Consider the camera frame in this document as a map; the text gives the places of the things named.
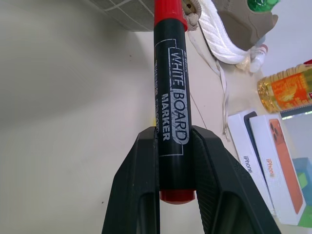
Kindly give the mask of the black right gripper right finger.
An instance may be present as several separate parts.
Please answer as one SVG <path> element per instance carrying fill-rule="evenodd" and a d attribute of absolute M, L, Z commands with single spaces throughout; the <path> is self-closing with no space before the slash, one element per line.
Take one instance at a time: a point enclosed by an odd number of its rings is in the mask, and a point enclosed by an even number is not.
<path fill-rule="evenodd" d="M 195 188 L 205 234 L 281 234 L 246 169 L 212 131 L 193 126 Z"/>

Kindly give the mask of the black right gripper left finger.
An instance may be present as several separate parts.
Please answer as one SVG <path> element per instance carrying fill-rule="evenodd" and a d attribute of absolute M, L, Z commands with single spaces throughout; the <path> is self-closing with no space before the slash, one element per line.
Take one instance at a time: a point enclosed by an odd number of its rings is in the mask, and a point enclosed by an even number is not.
<path fill-rule="evenodd" d="M 101 234 L 160 234 L 158 168 L 155 128 L 149 127 L 114 176 Z"/>

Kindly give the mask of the red whiteboard marker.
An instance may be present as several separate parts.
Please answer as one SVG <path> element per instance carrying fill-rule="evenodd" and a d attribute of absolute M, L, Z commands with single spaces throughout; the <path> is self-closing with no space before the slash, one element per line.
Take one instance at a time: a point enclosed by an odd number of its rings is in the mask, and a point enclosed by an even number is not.
<path fill-rule="evenodd" d="M 186 20 L 181 0 L 155 0 L 154 80 L 160 199 L 195 198 Z"/>

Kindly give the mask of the white iPhone box dark phone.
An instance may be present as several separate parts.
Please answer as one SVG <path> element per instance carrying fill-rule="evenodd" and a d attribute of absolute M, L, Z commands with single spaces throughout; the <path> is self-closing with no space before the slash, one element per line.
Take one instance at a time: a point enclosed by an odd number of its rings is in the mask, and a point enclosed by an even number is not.
<path fill-rule="evenodd" d="M 228 126 L 241 165 L 251 175 L 269 211 L 275 216 L 273 202 L 250 125 L 250 118 L 256 116 L 257 113 L 253 109 L 236 113 L 228 117 Z"/>

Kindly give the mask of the white iPhone box orange phone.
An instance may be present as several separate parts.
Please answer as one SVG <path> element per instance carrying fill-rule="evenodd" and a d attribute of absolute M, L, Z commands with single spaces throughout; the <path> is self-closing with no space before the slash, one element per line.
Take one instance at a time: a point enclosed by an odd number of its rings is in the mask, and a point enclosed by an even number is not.
<path fill-rule="evenodd" d="M 297 226 L 306 202 L 278 115 L 249 119 L 275 214 L 280 223 Z"/>

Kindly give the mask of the light blue box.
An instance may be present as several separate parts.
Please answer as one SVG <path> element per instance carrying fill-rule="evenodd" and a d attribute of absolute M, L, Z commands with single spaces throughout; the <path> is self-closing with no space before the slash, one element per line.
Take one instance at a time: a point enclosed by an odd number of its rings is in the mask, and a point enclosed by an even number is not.
<path fill-rule="evenodd" d="M 293 164 L 306 202 L 298 226 L 312 228 L 312 162 L 309 158 L 303 157 L 293 159 Z"/>

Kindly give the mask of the spiral notebook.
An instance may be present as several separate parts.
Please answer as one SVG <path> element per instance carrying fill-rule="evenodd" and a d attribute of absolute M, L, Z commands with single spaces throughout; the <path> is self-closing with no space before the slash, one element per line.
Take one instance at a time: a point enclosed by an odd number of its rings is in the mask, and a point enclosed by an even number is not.
<path fill-rule="evenodd" d="M 282 118 L 287 118 L 287 117 L 290 117 L 290 116 L 300 115 L 300 114 L 304 114 L 304 113 L 307 113 L 307 112 L 312 112 L 312 105 L 296 107 L 296 108 L 293 108 L 293 109 L 282 111 L 282 112 L 280 112 L 280 114 L 281 114 Z"/>

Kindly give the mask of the yellow cooking oil bottle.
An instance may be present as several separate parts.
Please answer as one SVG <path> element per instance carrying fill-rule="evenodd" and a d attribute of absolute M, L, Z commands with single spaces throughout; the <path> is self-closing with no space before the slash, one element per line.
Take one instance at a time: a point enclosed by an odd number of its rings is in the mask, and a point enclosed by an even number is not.
<path fill-rule="evenodd" d="M 312 104 L 312 60 L 260 79 L 257 92 L 271 114 Z"/>

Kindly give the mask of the small white bottle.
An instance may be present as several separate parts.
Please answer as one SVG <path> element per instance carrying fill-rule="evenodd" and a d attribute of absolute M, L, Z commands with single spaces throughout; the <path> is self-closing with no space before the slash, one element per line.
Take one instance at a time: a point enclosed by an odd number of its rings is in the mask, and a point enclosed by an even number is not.
<path fill-rule="evenodd" d="M 265 44 L 254 47 L 251 50 L 251 62 L 250 62 L 250 72 L 256 73 L 262 67 L 265 57 L 268 52 L 268 47 Z"/>

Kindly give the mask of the beige sneaker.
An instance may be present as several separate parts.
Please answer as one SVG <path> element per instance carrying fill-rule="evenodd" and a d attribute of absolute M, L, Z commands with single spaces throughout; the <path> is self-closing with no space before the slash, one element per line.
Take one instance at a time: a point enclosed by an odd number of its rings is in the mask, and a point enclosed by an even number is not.
<path fill-rule="evenodd" d="M 277 21 L 278 15 L 252 11 L 247 0 L 182 0 L 190 31 L 201 28 L 208 47 L 219 61 L 241 63 Z"/>

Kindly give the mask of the green plastic bottle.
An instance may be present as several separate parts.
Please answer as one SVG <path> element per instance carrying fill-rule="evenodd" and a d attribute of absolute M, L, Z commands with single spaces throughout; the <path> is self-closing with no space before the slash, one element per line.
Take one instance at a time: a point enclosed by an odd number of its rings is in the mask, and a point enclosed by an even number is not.
<path fill-rule="evenodd" d="M 247 0 L 249 8 L 254 12 L 271 11 L 280 0 Z"/>

